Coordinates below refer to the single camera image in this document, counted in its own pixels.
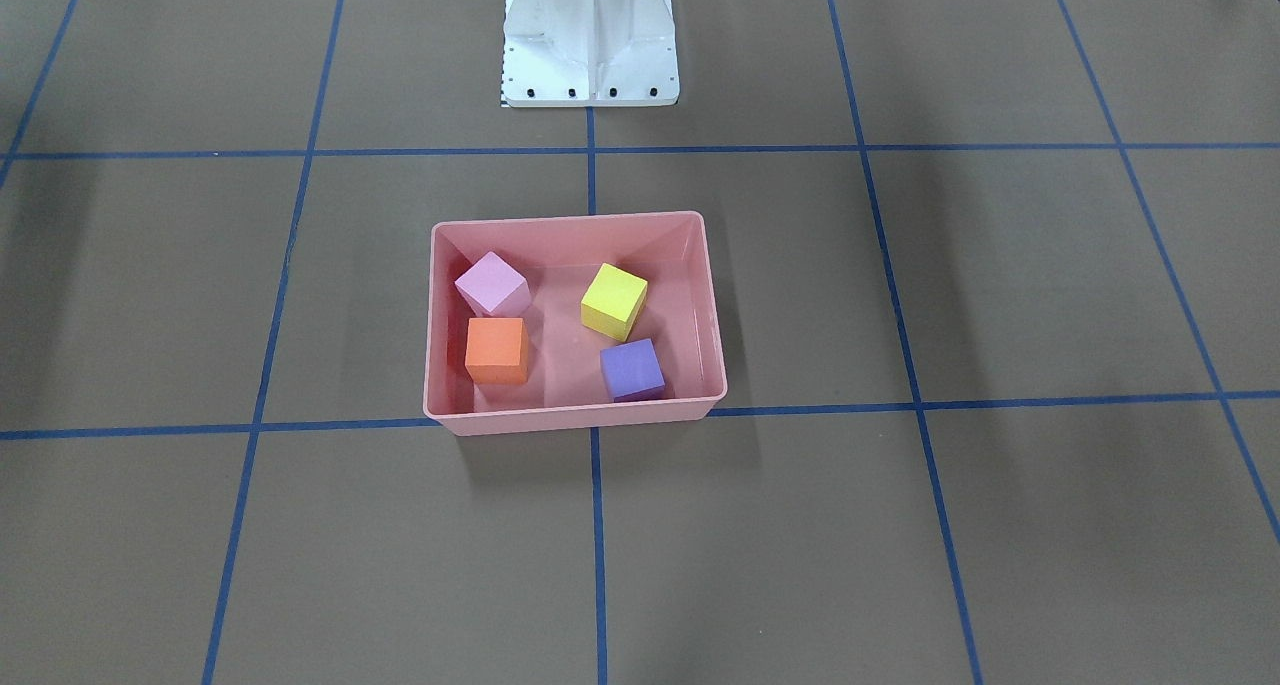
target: white mounting plate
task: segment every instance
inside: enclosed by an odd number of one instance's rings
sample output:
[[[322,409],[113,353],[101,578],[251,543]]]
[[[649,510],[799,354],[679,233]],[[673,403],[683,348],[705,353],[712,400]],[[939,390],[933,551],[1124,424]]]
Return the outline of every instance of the white mounting plate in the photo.
[[[506,10],[511,12],[512,0],[506,1]],[[673,12],[671,0],[663,3],[667,12]],[[549,50],[548,44],[504,38],[503,108],[652,108],[680,100],[676,42],[631,42],[604,65],[598,93],[589,92],[585,65],[566,61]],[[654,88],[657,93],[650,93]]]

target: pink box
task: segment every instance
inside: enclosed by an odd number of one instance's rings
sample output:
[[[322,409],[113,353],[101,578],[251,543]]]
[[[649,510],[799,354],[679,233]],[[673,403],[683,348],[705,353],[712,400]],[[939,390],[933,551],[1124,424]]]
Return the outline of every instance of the pink box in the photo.
[[[489,251],[521,271],[532,293],[524,385],[476,385],[463,365],[472,314],[453,280]],[[618,343],[580,320],[602,262],[649,280],[630,339],[653,338],[663,399],[611,402],[600,351]],[[728,392],[707,227],[696,213],[440,223],[431,229],[430,280],[422,411],[457,435],[698,420]]]

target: white metal bracket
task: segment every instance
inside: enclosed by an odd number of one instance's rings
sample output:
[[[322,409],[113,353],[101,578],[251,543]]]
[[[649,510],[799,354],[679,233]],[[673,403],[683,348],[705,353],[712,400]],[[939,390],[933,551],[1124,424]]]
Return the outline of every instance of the white metal bracket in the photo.
[[[640,108],[680,97],[671,0],[506,0],[502,102]]]

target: pink tray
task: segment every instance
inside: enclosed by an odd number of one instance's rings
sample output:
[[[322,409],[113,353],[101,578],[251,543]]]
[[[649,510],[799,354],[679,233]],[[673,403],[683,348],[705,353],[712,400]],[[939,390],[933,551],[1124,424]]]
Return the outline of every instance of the pink tray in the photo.
[[[476,385],[463,367],[471,307],[453,280],[494,251],[529,279],[532,344],[524,385]],[[611,262],[649,280],[631,341],[653,338],[662,399],[609,402],[600,351],[617,344],[582,325],[595,270]],[[698,420],[724,397],[707,227],[696,213],[545,216],[440,223],[431,230],[422,411],[457,435]]]

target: orange cube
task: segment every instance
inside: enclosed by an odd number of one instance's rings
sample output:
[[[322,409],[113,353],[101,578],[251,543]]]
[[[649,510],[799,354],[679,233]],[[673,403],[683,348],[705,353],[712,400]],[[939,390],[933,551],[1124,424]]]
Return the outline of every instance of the orange cube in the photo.
[[[529,380],[529,330],[524,318],[467,321],[467,373],[480,385],[521,385]]]

